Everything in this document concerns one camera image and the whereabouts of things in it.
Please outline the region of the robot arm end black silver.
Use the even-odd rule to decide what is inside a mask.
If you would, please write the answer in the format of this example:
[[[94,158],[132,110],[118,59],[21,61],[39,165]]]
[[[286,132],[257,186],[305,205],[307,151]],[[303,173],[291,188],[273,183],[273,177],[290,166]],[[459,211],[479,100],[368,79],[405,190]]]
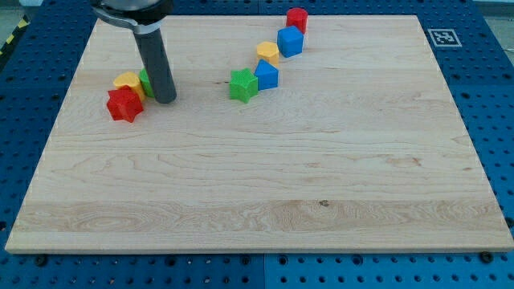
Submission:
[[[93,13],[112,26],[148,34],[161,27],[173,11],[174,0],[90,0]]]

